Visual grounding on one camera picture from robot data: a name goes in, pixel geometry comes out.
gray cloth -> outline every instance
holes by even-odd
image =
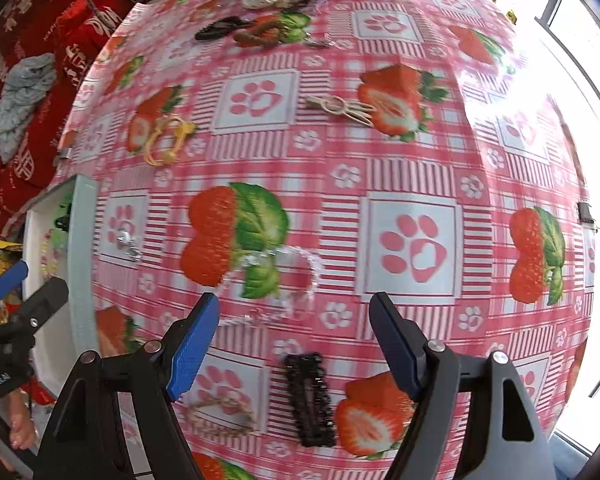
[[[6,164],[16,153],[37,104],[56,82],[53,54],[26,57],[7,74],[0,97],[0,158]]]

blue gripper pad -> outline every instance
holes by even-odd
[[[394,376],[395,384],[411,399],[417,399],[422,389],[415,357],[400,330],[404,319],[398,314],[391,300],[386,298],[389,303],[386,304],[378,296],[373,295],[369,302],[369,323],[389,365],[391,375]]]
[[[171,361],[171,380],[166,388],[171,402],[191,389],[220,321],[218,298],[209,294],[206,304],[199,304],[194,308],[199,308],[200,313]]]
[[[20,260],[17,264],[5,270],[0,275],[0,300],[4,298],[10,290],[16,288],[29,275],[29,267]]]

window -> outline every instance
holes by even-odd
[[[578,61],[600,93],[600,28],[580,0],[561,0],[549,30]]]

table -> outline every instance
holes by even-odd
[[[456,351],[506,351],[549,432],[586,339],[595,246],[578,221],[587,191],[572,142],[512,25],[488,0],[329,0],[304,29],[328,33],[335,48],[193,39],[232,14],[245,15],[240,0],[136,5],[80,88],[66,126],[77,132],[73,154],[56,175],[100,182],[94,306],[116,306],[140,340],[164,334],[213,290],[180,269],[194,238],[203,265],[187,273],[203,283],[229,266],[231,251],[286,244],[320,256],[312,305],[219,328],[174,406],[192,447],[257,478],[381,478],[395,451],[364,460],[341,447],[299,446],[281,365],[288,352],[323,354],[334,407],[350,380],[387,370],[366,312],[379,290]],[[375,127],[304,105],[325,94],[371,102]],[[171,100],[172,113],[198,126],[172,166],[153,168],[128,150],[137,147],[129,129],[155,119],[149,99],[154,110]],[[188,209],[200,196],[194,229]],[[232,197],[235,209],[226,206]],[[220,203],[234,215],[228,224],[214,215]],[[209,243],[200,218],[224,234]],[[136,237],[139,263],[116,245],[121,227]],[[261,271],[224,292],[223,319],[275,314],[276,290],[289,298],[306,283],[299,262]],[[258,433],[194,433],[186,406],[215,395],[249,403]],[[132,413],[128,402],[123,410]],[[440,478],[453,476],[467,411],[461,395]],[[217,407],[204,413],[210,425],[236,421]],[[125,427],[137,440],[129,416]]]

gold hair clip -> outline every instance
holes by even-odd
[[[375,112],[376,108],[360,101],[345,100],[337,95],[329,95],[327,97],[310,95],[306,98],[306,103],[309,106],[322,108],[323,111],[331,115],[344,115],[352,121],[364,124],[365,126],[374,125],[371,122],[371,113]]]
[[[155,141],[164,133],[168,126],[177,124],[173,133],[175,143],[170,150],[165,150],[160,154],[160,159],[154,158],[151,154],[151,148]],[[196,133],[197,126],[194,123],[185,121],[178,116],[169,115],[158,119],[155,128],[144,144],[144,161],[150,166],[164,166],[173,164],[178,160],[178,152],[182,149],[187,137]]]

